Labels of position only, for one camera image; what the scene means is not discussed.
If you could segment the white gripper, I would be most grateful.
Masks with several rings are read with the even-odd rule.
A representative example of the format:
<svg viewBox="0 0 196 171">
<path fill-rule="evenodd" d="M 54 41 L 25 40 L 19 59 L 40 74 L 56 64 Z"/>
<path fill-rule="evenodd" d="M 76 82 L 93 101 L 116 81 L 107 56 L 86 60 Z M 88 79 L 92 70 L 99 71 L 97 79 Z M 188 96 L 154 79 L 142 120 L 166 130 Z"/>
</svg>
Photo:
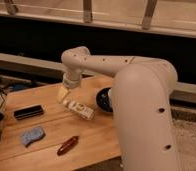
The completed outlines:
<svg viewBox="0 0 196 171">
<path fill-rule="evenodd" d="M 63 81 L 62 81 L 65 87 L 64 86 L 60 87 L 57 95 L 57 101 L 59 103 L 63 101 L 63 105 L 65 107 L 68 107 L 71 101 L 66 99 L 63 100 L 63 99 L 69 93 L 68 89 L 74 89 L 80 85 L 81 79 L 82 79 L 82 73 L 79 72 L 78 70 L 66 71 L 63 74 Z"/>
</svg>

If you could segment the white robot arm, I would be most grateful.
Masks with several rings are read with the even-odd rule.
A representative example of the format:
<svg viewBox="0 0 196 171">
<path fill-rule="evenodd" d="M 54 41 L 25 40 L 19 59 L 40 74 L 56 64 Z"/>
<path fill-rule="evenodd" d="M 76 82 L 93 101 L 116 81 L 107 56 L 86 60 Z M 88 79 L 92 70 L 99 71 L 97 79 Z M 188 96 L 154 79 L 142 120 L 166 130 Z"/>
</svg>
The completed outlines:
<svg viewBox="0 0 196 171">
<path fill-rule="evenodd" d="M 85 46 L 64 51 L 63 84 L 76 88 L 90 70 L 114 79 L 110 92 L 124 171 L 182 171 L 169 97 L 174 66 L 141 56 L 92 55 Z"/>
</svg>

